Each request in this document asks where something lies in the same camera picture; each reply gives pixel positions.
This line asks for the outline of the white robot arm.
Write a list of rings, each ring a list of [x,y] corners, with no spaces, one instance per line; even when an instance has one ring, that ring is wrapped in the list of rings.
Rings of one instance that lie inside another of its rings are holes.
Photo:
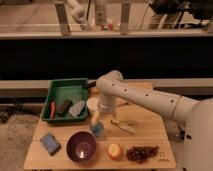
[[[213,171],[213,98],[199,101],[134,88],[123,82],[117,70],[99,77],[96,87],[100,92],[99,107],[104,113],[115,110],[115,100],[119,97],[183,125],[183,171]]]

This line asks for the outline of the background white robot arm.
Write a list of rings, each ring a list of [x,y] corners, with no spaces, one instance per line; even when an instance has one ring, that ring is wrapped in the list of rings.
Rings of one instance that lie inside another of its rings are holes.
[[[67,0],[67,4],[71,9],[71,16],[74,21],[80,25],[82,30],[89,31],[90,25],[85,17],[85,9],[78,0]]]

